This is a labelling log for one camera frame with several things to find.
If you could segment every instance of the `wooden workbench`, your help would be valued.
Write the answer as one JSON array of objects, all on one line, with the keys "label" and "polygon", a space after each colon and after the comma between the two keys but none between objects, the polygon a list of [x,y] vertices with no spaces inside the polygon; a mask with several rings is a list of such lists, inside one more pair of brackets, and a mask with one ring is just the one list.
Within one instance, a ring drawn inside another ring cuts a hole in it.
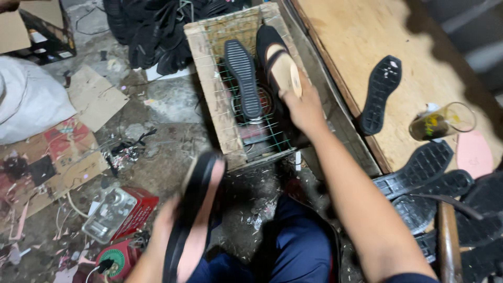
[{"label": "wooden workbench", "polygon": [[[491,148],[494,167],[503,155],[502,110],[438,24],[414,0],[292,0],[351,113],[367,98],[369,75],[386,55],[402,61],[402,80],[387,100],[384,126],[366,137],[383,173],[400,169],[424,142],[408,127],[426,104],[453,101],[474,110]],[[456,136],[446,138],[456,150]],[[448,171],[455,169],[455,158]]]}]

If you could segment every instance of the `pink insole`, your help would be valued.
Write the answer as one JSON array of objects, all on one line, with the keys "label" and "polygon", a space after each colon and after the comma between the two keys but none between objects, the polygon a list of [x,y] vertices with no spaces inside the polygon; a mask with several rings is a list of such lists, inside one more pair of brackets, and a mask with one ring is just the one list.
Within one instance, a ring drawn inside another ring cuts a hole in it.
[{"label": "pink insole", "polygon": [[456,162],[473,179],[492,173],[492,154],[484,136],[476,130],[458,135]]}]

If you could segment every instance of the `glass cup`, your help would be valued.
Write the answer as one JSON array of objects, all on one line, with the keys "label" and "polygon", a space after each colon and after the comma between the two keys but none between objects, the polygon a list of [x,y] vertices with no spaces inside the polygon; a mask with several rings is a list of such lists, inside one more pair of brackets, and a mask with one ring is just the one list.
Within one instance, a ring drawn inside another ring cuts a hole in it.
[{"label": "glass cup", "polygon": [[461,102],[452,102],[420,117],[409,127],[415,140],[432,140],[458,132],[469,132],[476,126],[475,113]]}]

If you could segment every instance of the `cardboard box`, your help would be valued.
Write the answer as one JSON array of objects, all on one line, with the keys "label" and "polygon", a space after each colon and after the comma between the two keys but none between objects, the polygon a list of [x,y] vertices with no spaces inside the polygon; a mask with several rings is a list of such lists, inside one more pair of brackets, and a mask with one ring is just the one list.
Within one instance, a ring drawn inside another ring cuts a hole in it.
[{"label": "cardboard box", "polygon": [[28,140],[0,147],[0,232],[108,168],[93,133],[70,118]]},{"label": "cardboard box", "polygon": [[71,24],[59,0],[21,2],[15,12],[0,14],[0,53],[38,65],[77,55]]}]

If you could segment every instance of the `navy blue pants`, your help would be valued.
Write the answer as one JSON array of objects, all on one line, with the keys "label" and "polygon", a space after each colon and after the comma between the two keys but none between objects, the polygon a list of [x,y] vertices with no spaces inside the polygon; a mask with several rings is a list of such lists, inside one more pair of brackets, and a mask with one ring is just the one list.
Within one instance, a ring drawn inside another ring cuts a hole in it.
[{"label": "navy blue pants", "polygon": [[[274,221],[280,228],[276,238],[279,257],[270,282],[328,282],[331,266],[330,240],[313,217],[313,211],[288,196],[278,200]],[[201,259],[188,283],[255,281],[239,260],[219,254],[210,262]]]}]

